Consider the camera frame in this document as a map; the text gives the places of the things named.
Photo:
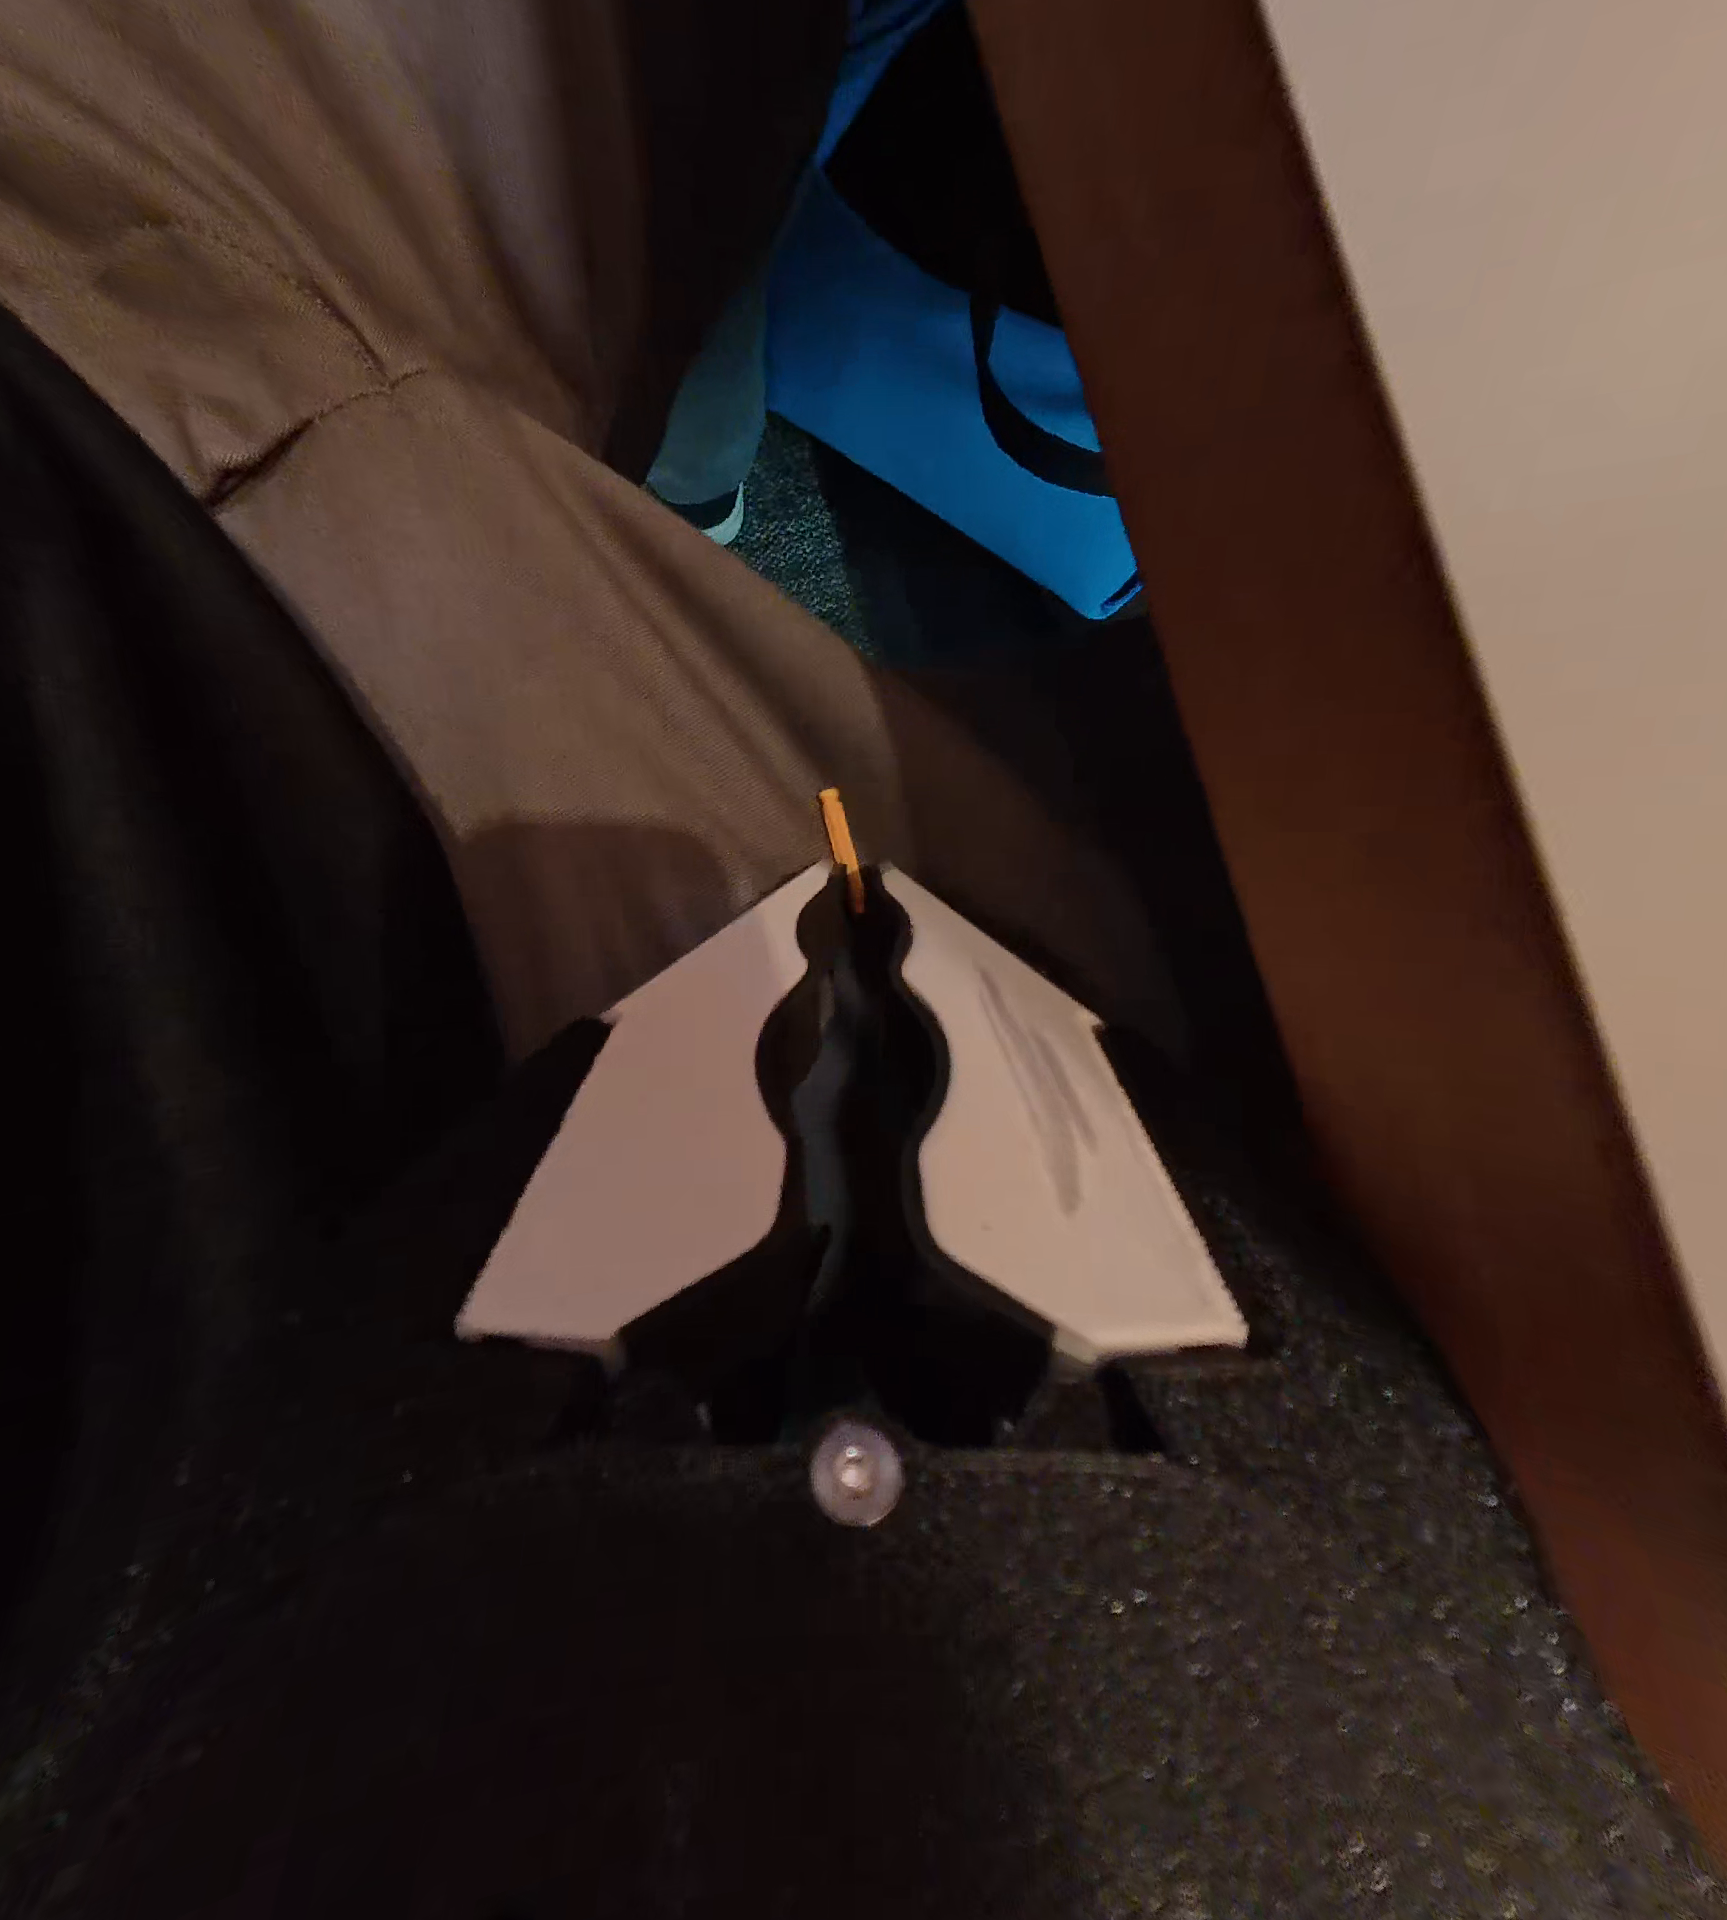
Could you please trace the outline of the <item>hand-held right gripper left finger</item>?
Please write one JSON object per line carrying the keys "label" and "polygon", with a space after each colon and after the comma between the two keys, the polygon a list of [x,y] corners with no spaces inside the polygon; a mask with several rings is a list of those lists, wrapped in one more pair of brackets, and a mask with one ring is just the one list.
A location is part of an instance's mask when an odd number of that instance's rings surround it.
{"label": "hand-held right gripper left finger", "polygon": [[723,1441],[796,1437],[791,1348],[825,1233],[806,1220],[789,1003],[803,918],[860,901],[812,863],[591,1022],[591,1062],[454,1314],[466,1344],[670,1383]]}

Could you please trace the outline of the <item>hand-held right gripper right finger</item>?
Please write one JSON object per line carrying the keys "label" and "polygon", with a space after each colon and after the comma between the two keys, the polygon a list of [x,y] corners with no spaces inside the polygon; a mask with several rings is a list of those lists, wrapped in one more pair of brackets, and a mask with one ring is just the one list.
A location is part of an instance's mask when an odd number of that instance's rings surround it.
{"label": "hand-held right gripper right finger", "polygon": [[897,868],[865,878],[863,1362],[921,1441],[1046,1388],[1232,1357],[1247,1320],[1106,1022]]}

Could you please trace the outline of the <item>person's black top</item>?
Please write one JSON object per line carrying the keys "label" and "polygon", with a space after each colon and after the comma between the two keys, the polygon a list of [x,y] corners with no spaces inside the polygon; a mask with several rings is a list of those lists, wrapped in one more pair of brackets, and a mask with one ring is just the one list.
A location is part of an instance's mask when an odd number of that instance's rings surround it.
{"label": "person's black top", "polygon": [[0,305],[0,1750],[86,1654],[251,1283],[497,1061],[348,688]]}

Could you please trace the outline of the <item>blue tote bag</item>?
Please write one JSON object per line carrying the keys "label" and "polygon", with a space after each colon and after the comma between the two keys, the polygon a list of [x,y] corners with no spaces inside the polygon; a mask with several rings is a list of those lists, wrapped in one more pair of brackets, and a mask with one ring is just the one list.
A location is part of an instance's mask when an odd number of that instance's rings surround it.
{"label": "blue tote bag", "polygon": [[771,410],[1069,614],[1141,613],[969,8],[853,5],[838,68],[770,277]]}

